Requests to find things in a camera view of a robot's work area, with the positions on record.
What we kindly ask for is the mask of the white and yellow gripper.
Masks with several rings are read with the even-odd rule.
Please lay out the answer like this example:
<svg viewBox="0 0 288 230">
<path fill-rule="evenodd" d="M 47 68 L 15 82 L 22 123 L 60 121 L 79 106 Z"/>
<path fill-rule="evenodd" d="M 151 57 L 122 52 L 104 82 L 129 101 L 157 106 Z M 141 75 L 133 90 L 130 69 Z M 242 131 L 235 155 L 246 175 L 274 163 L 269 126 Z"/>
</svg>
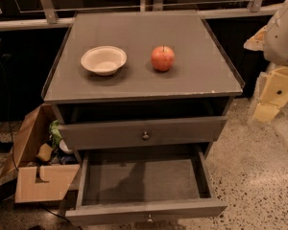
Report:
<svg viewBox="0 0 288 230">
<path fill-rule="evenodd" d="M 269 64 L 257 78 L 251 117 L 259 123 L 270 123 L 288 104 L 288 66 Z"/>
</svg>

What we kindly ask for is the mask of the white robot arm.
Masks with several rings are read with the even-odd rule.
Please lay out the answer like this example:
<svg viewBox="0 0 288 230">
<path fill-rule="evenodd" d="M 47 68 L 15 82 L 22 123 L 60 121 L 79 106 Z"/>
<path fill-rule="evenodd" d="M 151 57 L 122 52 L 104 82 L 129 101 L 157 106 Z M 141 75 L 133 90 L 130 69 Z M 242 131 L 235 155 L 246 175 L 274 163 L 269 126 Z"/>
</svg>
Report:
<svg viewBox="0 0 288 230">
<path fill-rule="evenodd" d="M 244 48 L 262 51 L 275 69 L 266 75 L 253 118 L 271 122 L 288 103 L 288 0 L 276 11 L 266 26 L 244 43 Z"/>
</svg>

